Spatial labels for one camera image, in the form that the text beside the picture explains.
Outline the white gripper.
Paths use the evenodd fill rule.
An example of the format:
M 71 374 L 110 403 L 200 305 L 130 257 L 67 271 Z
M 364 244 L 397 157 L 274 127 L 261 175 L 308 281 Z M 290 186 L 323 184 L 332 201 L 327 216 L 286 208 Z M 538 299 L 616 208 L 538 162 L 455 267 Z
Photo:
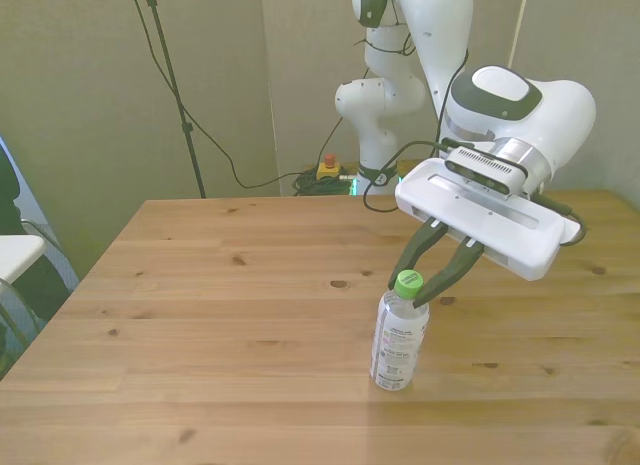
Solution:
M 578 223 L 553 210 L 517 195 L 501 195 L 449 171 L 441 159 L 417 165 L 396 186 L 395 198 L 399 209 L 423 223 L 397 260 L 389 288 L 447 232 L 457 241 L 465 238 L 449 263 L 424 283 L 414 306 L 427 304 L 462 279 L 483 255 L 484 246 L 489 260 L 526 280 L 539 280 L 560 246 L 580 231 Z

